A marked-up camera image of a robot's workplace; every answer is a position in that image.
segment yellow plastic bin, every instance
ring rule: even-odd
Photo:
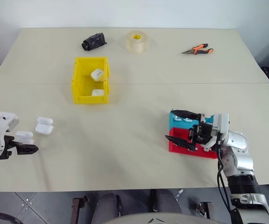
[[[95,69],[104,71],[103,82],[95,82],[91,72]],[[106,57],[76,57],[71,82],[75,104],[106,104],[110,92],[108,77],[110,69]],[[104,96],[92,96],[93,89],[104,90]]]

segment roll of tape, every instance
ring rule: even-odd
[[[127,34],[127,50],[132,53],[142,53],[147,46],[147,35],[141,31],[131,31]]]

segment red tray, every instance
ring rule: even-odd
[[[189,130],[183,129],[183,128],[173,127],[170,130],[170,136],[186,139],[189,142],[189,140],[187,139],[188,133],[189,133]],[[193,151],[189,151],[187,148],[177,146],[171,141],[169,141],[168,151],[173,152],[173,153],[180,153],[180,154],[194,155],[194,156],[200,156],[200,157],[205,157],[205,158],[210,158],[210,159],[217,159],[216,152],[213,152],[213,151],[205,152],[204,147],[200,146],[200,144],[196,144],[196,147],[198,150],[193,152]]]

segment table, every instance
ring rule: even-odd
[[[10,134],[54,119],[50,135],[34,132],[37,153],[0,161],[0,191],[215,187],[217,160],[168,152],[172,108],[230,113],[269,183],[269,84],[111,85],[107,105],[74,105],[69,84],[0,84],[0,111],[20,119]]]
[[[143,54],[126,50],[135,28],[24,28],[0,67],[0,84],[69,84],[75,57],[107,56],[111,84],[268,83],[235,29],[138,28],[148,35]],[[107,45],[84,51],[103,32]],[[210,55],[181,52],[208,43]]]

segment orange handled pliers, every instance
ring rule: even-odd
[[[197,54],[210,54],[210,53],[213,52],[213,48],[201,50],[202,48],[206,48],[206,47],[208,47],[208,44],[203,43],[203,44],[200,44],[197,47],[193,47],[190,50],[182,52],[182,54],[194,54],[194,55],[197,55]]]

